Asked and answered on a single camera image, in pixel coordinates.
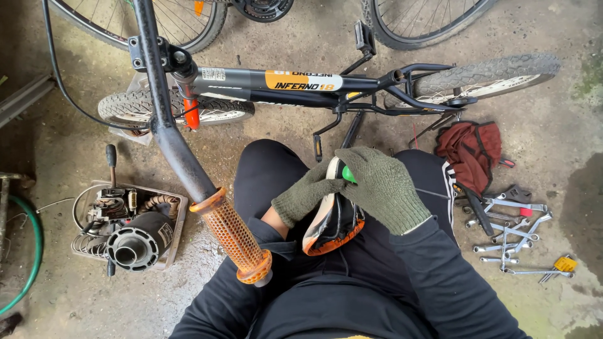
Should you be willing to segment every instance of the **bicycle wheel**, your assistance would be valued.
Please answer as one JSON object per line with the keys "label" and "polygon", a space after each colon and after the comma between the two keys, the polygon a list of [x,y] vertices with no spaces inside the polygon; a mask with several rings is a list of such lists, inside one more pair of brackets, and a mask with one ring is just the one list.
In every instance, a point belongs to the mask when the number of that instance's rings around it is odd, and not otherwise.
{"label": "bicycle wheel", "polygon": [[497,0],[361,0],[378,41],[393,49],[434,45],[467,28]]}
{"label": "bicycle wheel", "polygon": [[[551,53],[522,54],[455,67],[417,79],[415,99],[441,104],[450,99],[474,97],[486,99],[531,87],[555,77],[561,62]],[[454,88],[461,93],[454,95]],[[391,94],[384,98],[386,109],[409,109]]]}
{"label": "bicycle wheel", "polygon": [[[49,0],[58,15],[111,46],[128,50],[128,37],[138,35],[130,0]],[[190,53],[209,46],[224,26],[227,3],[154,0],[157,30]]]}
{"label": "bicycle wheel", "polygon": [[[172,113],[184,112],[183,98],[178,90],[169,91]],[[144,126],[151,118],[153,102],[151,92],[125,92],[109,95],[98,103],[98,114],[103,120],[127,126]],[[227,124],[251,118],[255,114],[253,103],[217,99],[199,110],[201,125]],[[184,116],[176,123],[186,125]]]}

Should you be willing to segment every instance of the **bicycle tire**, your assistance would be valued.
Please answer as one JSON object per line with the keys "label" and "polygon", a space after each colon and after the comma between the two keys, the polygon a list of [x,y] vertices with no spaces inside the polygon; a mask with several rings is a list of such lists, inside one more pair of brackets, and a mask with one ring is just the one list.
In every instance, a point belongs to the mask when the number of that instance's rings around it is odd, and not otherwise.
{"label": "bicycle tire", "polygon": [[[74,11],[70,6],[65,4],[62,0],[48,0],[50,8],[60,17],[69,21],[71,24],[86,32],[88,35],[107,43],[113,47],[117,47],[124,51],[128,51],[128,39],[120,37],[116,34],[104,30],[94,22],[87,20],[85,17]],[[193,54],[207,48],[220,34],[224,22],[226,20],[226,14],[228,10],[228,3],[226,2],[213,2],[212,15],[207,22],[209,29],[203,30],[197,37],[177,45],[189,51]]]}
{"label": "bicycle tire", "polygon": [[445,30],[440,29],[440,31],[430,32],[420,39],[401,37],[390,31],[389,28],[384,27],[384,23],[380,20],[380,16],[378,15],[378,5],[376,5],[378,1],[379,0],[361,0],[364,20],[373,30],[375,38],[386,47],[398,49],[400,51],[411,51],[413,49],[435,45],[459,34],[487,10],[491,9],[498,0],[481,0],[483,3],[480,7],[475,7],[475,9],[472,7],[472,10],[465,12],[462,16],[455,19],[454,22],[445,26],[447,27]]}
{"label": "bicycle tire", "polygon": [[[555,77],[560,67],[561,62],[559,58],[551,53],[512,55],[472,65],[455,67],[419,78],[413,84],[413,94],[416,99],[421,100],[421,97],[442,92],[451,92],[454,88],[458,87],[475,86],[492,81],[511,81],[519,77],[537,76],[532,80],[518,83],[508,88],[501,87],[500,90],[491,93],[483,91],[483,95],[475,96],[481,100],[515,92],[548,81]],[[384,98],[386,109],[401,108],[399,106],[396,107],[400,103],[401,101],[398,98],[389,93]]]}
{"label": "bicycle tire", "polygon": [[[184,103],[180,92],[172,89],[169,91],[169,97],[171,100],[172,112],[174,112],[174,114],[183,112]],[[153,102],[151,99],[151,92],[148,90],[116,93],[103,98],[98,103],[98,114],[103,120],[128,126],[143,126],[145,125],[146,121],[137,122],[124,119],[124,115],[138,112],[149,113],[152,112],[152,109]],[[247,101],[216,99],[207,105],[207,109],[221,110],[223,112],[237,111],[243,114],[234,118],[225,118],[223,120],[206,121],[202,119],[200,121],[200,125],[227,124],[230,122],[249,119],[255,114],[255,106],[253,103]]]}

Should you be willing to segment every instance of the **brake cable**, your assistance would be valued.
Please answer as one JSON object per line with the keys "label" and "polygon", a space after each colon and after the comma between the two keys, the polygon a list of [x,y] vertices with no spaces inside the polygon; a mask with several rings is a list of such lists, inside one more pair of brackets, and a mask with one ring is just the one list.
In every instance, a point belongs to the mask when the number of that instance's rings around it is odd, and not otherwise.
{"label": "brake cable", "polygon": [[51,59],[51,63],[52,63],[52,71],[54,72],[54,76],[57,79],[58,88],[61,90],[61,92],[63,93],[63,96],[67,99],[67,101],[83,115],[85,115],[88,118],[90,118],[100,124],[103,124],[105,126],[118,128],[120,130],[130,130],[130,131],[147,130],[148,127],[124,127],[124,126],[109,124],[108,122],[102,121],[102,120],[95,118],[94,116],[88,114],[80,106],[78,106],[75,103],[75,101],[73,101],[73,99],[69,96],[69,94],[67,93],[67,90],[65,89],[65,85],[63,84],[63,79],[61,78],[61,73],[58,70],[57,56],[54,51],[54,39],[52,38],[52,27],[50,24],[50,11],[48,9],[48,0],[42,0],[42,9],[44,11],[44,21],[45,21],[45,25],[46,25],[46,35],[48,36],[48,47],[50,49],[50,59]]}

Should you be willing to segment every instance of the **coil spring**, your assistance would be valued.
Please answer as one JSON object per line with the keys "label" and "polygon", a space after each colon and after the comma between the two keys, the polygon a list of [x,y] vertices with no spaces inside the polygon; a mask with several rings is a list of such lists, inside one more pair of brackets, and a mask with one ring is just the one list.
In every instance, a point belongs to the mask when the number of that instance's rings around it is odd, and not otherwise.
{"label": "coil spring", "polygon": [[99,258],[107,259],[107,241],[100,242],[100,238],[90,236],[90,235],[78,235],[71,242],[71,249],[73,251],[85,254],[85,255],[94,255]]}

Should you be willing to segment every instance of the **hand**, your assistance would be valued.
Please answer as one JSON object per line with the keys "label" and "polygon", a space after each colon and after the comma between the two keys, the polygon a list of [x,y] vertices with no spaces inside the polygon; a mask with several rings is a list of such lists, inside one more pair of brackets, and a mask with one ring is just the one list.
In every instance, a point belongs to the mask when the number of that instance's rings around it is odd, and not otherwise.
{"label": "hand", "polygon": [[325,179],[329,161],[310,169],[298,182],[272,200],[272,207],[289,229],[310,213],[327,194],[339,192],[344,179]]}
{"label": "hand", "polygon": [[336,150],[335,155],[350,168],[357,182],[349,183],[340,193],[379,220],[391,234],[408,233],[431,216],[401,161],[368,147]]}

